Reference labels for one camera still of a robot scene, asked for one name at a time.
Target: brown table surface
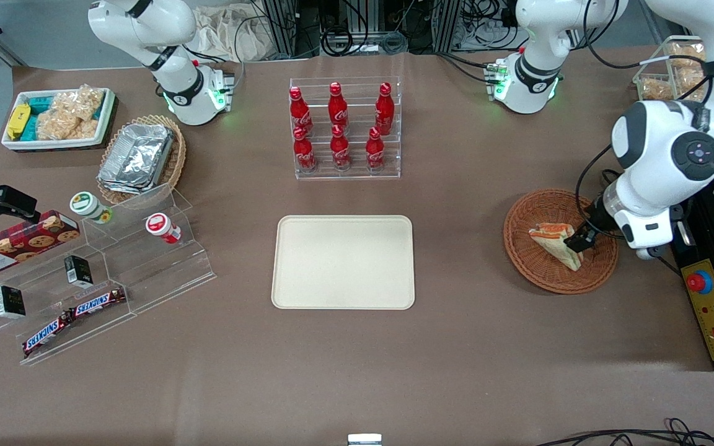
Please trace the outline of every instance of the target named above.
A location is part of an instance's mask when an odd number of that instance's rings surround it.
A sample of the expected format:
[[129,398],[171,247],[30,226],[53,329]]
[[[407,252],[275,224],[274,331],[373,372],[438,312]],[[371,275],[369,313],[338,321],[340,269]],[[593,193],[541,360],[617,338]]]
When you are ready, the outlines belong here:
[[[606,53],[629,61],[651,49]],[[289,78],[391,67],[403,67],[402,179],[295,180]],[[576,51],[563,72],[550,104],[522,116],[434,56],[249,65],[232,113],[182,128],[189,155],[178,188],[196,206],[196,234],[219,277],[36,367],[20,367],[14,339],[0,336],[0,444],[312,446],[380,432],[388,445],[522,446],[657,429],[665,417],[714,434],[714,373],[674,274],[623,248],[603,288],[558,296],[504,253],[508,208],[534,189],[572,188],[632,101],[634,71]],[[14,70],[16,92],[83,82],[117,93],[116,128],[167,114],[145,69]],[[0,146],[0,184],[67,211],[74,192],[96,190],[100,156]],[[614,165],[601,161],[584,194]],[[414,306],[272,307],[275,231],[288,214],[409,217]],[[0,229],[14,222],[0,217]]]

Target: coca-cola logo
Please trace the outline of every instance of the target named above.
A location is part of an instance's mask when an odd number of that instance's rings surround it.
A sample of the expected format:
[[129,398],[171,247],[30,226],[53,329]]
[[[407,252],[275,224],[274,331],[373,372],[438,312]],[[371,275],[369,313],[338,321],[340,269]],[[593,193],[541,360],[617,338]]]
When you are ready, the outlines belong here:
[[302,116],[301,118],[294,118],[294,124],[296,125],[305,125],[310,122],[310,112],[305,113],[305,116]]

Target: wicker basket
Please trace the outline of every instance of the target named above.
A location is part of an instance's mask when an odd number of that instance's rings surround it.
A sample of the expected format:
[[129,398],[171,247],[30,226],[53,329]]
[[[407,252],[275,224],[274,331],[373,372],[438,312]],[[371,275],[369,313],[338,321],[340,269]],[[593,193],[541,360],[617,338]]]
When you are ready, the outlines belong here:
[[[581,198],[581,206],[590,201]],[[530,282],[559,294],[582,294],[603,285],[619,259],[616,240],[600,236],[597,245],[583,252],[583,265],[572,271],[528,235],[538,223],[569,223],[575,229],[583,218],[575,206],[575,193],[541,189],[520,198],[508,211],[503,225],[505,250],[519,273]]]
[[[167,129],[171,129],[173,133],[175,133],[175,139],[173,139],[172,146],[170,148],[172,152],[167,158],[167,163],[164,164],[164,170],[162,171],[161,179],[159,180],[159,184],[170,183],[170,186],[175,187],[176,184],[178,184],[179,178],[181,178],[183,162],[187,159],[187,143],[183,139],[181,129],[179,129],[178,125],[175,124],[175,122],[171,121],[171,119],[165,118],[164,116],[156,116],[152,114],[149,116],[142,116],[142,118],[133,119],[133,121],[131,121],[129,124],[161,124],[167,127]],[[114,136],[112,136],[112,138],[110,139],[110,143],[107,145],[107,150],[102,156],[102,167],[107,161],[107,157],[112,150],[114,141],[117,140],[117,136],[120,135],[120,132],[122,132],[124,128],[125,125],[121,127],[120,130],[117,130],[117,133],[115,133]],[[106,189],[103,184],[101,184],[101,181],[99,181],[99,190],[101,191],[101,195],[103,196],[103,198],[106,198],[107,201],[109,203],[112,203],[113,205],[116,205],[117,203],[122,203],[122,201],[128,200],[128,198],[134,197],[136,195],[127,194],[125,192],[115,192],[113,190]]]

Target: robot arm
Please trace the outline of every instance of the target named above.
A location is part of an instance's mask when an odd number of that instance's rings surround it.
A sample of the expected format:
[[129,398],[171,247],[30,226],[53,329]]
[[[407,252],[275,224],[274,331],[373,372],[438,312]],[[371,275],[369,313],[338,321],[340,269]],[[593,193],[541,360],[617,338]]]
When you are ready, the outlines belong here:
[[[701,0],[647,0],[652,11],[702,37],[714,70],[713,14]],[[638,257],[651,259],[672,240],[669,210],[714,179],[714,76],[705,105],[635,102],[613,127],[612,147],[624,173],[588,209],[589,220],[566,243],[593,245],[600,231],[621,229]]]
[[495,69],[505,68],[504,76],[496,76],[498,87],[493,98],[516,113],[536,113],[552,98],[556,79],[572,42],[568,29],[582,29],[586,8],[586,28],[598,28],[615,22],[627,0],[519,0],[516,20],[528,34],[524,53],[514,53],[498,59]]
[[93,33],[153,71],[170,110],[200,125],[226,109],[222,71],[195,66],[184,43],[195,37],[195,15],[182,0],[109,0],[87,12]]

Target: yellow control panel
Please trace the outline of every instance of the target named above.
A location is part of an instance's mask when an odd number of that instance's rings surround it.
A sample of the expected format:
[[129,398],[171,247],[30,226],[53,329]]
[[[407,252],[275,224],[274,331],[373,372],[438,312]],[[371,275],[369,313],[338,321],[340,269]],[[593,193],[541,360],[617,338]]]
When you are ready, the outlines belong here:
[[709,260],[702,260],[682,269],[688,295],[694,306],[696,319],[702,327],[709,356],[714,361],[714,270]]

